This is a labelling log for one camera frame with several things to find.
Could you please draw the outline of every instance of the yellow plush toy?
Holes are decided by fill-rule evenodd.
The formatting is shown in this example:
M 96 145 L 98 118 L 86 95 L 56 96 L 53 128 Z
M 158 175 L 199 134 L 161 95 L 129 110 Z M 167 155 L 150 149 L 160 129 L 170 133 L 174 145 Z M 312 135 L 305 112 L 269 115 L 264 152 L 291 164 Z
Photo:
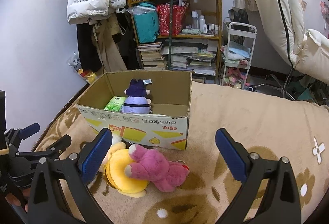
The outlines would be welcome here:
M 119 193 L 134 198 L 144 197 L 146 195 L 145 188 L 149 182 L 129 178 L 124 173 L 126 166 L 133 162 L 134 160 L 130 158 L 125 143 L 122 141 L 112 143 L 99 170 L 104 173 Z

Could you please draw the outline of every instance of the red patterned gift bag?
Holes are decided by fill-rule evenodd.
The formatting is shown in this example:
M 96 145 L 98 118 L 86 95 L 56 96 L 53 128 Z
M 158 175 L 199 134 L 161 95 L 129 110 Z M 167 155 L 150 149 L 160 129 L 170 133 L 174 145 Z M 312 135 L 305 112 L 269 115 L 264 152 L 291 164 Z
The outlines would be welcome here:
M 183 29 L 183 18 L 186 14 L 186 7 L 174 5 L 172 10 L 172 34 L 178 35 Z M 157 6 L 159 15 L 159 31 L 163 36 L 169 35 L 170 5 L 160 4 Z

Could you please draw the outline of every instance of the blue gripper pad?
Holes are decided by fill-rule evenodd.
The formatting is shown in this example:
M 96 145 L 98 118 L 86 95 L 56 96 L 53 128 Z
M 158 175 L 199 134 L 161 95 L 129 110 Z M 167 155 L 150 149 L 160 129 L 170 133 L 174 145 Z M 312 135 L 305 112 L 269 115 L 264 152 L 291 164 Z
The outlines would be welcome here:
M 247 180 L 246 164 L 239 153 L 233 147 L 228 137 L 225 135 L 225 129 L 216 131 L 215 142 L 218 150 L 224 158 L 235 180 L 245 182 Z
M 84 184 L 91 182 L 112 145 L 112 133 L 103 128 L 96 138 L 87 143 L 80 152 L 78 168 L 82 172 L 81 179 Z
M 31 137 L 33 134 L 40 131 L 40 125 L 38 123 L 33 123 L 26 128 L 23 128 L 19 132 L 19 138 L 25 140 L 28 137 Z

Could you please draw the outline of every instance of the fleece blanket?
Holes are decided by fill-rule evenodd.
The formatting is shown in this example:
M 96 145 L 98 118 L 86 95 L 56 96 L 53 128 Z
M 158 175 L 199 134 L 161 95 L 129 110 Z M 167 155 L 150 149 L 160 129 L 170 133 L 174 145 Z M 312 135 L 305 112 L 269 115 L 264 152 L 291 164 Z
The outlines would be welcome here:
M 172 193 L 161 193 L 149 184 L 146 196 L 139 199 L 119 194 L 101 173 L 88 187 L 115 224 L 213 224 L 240 187 L 214 142 L 216 130 L 224 127 L 248 152 L 272 160 L 289 158 L 305 221 L 329 186 L 329 151 L 325 150 L 329 146 L 328 109 L 304 101 L 193 82 L 187 149 L 159 148 L 169 160 L 183 160 L 190 168 L 185 183 Z M 79 152 L 95 137 L 74 104 L 56 120 L 37 150 L 45 150 L 64 134 L 72 137 L 72 144 L 61 158 Z M 256 213 L 265 186 L 263 181 L 247 218 Z M 62 187 L 74 216 L 82 219 L 65 181 Z

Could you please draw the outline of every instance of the green package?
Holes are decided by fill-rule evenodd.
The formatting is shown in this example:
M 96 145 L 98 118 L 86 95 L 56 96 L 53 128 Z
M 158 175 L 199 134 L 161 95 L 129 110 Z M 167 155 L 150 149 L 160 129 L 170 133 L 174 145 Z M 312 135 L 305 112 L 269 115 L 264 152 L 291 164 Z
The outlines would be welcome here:
M 114 96 L 109 103 L 105 106 L 104 110 L 119 112 L 125 101 L 126 97 Z

